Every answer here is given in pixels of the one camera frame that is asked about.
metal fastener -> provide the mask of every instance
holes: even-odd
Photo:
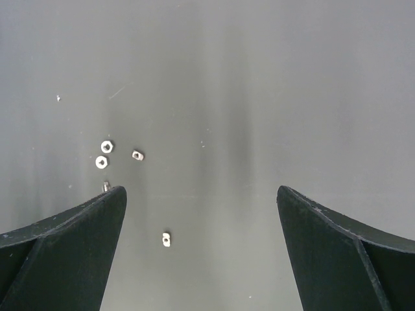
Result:
[[[102,186],[102,191],[103,192],[107,192],[107,191],[110,191],[110,189],[111,189],[110,182],[109,181],[105,181],[104,182],[104,185]]]
[[[132,152],[132,157],[138,161],[144,160],[144,155],[141,152],[138,152],[137,150],[134,150]]]
[[[168,232],[163,233],[163,245],[166,248],[170,247],[170,234]]]
[[[97,168],[100,168],[102,170],[108,166],[108,159],[103,155],[100,155],[95,160],[95,165],[97,166]]]
[[[101,144],[101,150],[105,154],[109,154],[114,149],[114,144],[111,141],[103,141]]]

small white object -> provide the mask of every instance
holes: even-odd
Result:
[[[114,144],[111,141],[103,141],[101,144],[101,151],[105,154],[110,154],[114,149]]]
[[[138,152],[137,150],[134,150],[132,152],[132,157],[138,161],[144,160],[144,155],[141,152]]]
[[[103,191],[103,192],[107,192],[107,191],[109,191],[110,189],[111,189],[110,182],[109,182],[109,181],[105,181],[105,182],[104,182],[104,185],[102,186],[102,191]]]
[[[103,155],[100,155],[95,160],[95,165],[97,166],[97,168],[103,170],[104,168],[108,166],[108,159],[104,157]]]
[[[165,248],[170,247],[170,234],[167,232],[163,233],[163,245]]]

gray surface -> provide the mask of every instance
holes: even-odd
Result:
[[[0,231],[108,178],[129,197],[102,310],[301,310],[281,184],[415,238],[414,12],[413,1],[1,1]]]

scratch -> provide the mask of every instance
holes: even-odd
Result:
[[[126,86],[123,86],[121,89],[119,89],[114,95],[108,97],[109,100],[113,99],[114,97],[116,97],[118,95],[119,92],[121,92],[123,89],[125,89]]]

black plastic part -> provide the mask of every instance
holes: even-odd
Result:
[[[116,187],[0,235],[0,311],[98,311],[125,209],[125,189]]]
[[[288,187],[279,188],[277,202],[305,311],[415,310],[415,241]]]

